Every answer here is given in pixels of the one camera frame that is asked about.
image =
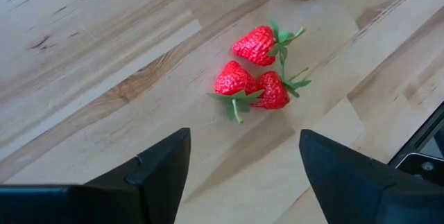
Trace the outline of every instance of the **light wood surface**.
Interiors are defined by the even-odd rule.
[[[176,223],[325,223],[298,150],[311,128],[387,162],[444,100],[444,0],[0,0],[0,182],[84,183],[181,127]],[[225,119],[230,45],[275,18],[307,32],[280,111]]]

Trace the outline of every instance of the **wooden table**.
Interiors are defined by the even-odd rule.
[[[83,183],[181,127],[177,223],[325,223],[298,150],[311,128],[387,162],[444,99],[444,0],[0,0],[0,181]],[[280,111],[226,120],[207,92],[274,18],[307,32]]]

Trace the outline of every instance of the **red strawberry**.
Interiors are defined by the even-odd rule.
[[[273,64],[278,53],[287,56],[286,46],[304,32],[301,28],[298,33],[279,31],[278,24],[271,20],[271,27],[258,26],[253,31],[233,44],[234,54],[261,66]]]
[[[264,90],[239,63],[229,61],[217,76],[214,92],[209,95],[225,105],[228,118],[243,123],[239,112],[250,112],[250,103],[258,102]]]
[[[269,71],[260,76],[259,84],[265,88],[265,92],[259,97],[258,103],[252,103],[253,107],[262,107],[267,110],[282,109],[290,101],[279,74],[276,71]]]
[[[297,83],[291,82],[302,72],[291,77],[288,80],[282,80],[281,76],[276,71],[266,72],[259,78],[259,86],[265,88],[265,92],[259,97],[261,101],[257,103],[252,103],[251,106],[261,107],[267,110],[282,109],[290,102],[290,97],[287,92],[290,92],[298,98],[299,93],[296,92],[296,90],[310,84],[310,80],[302,80]]]

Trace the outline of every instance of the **wood grain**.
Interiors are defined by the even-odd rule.
[[[311,128],[387,162],[444,99],[443,0],[0,0],[0,182],[84,183],[181,127],[177,223],[325,223]],[[312,84],[242,126],[206,95],[253,27],[307,32],[286,72]]]

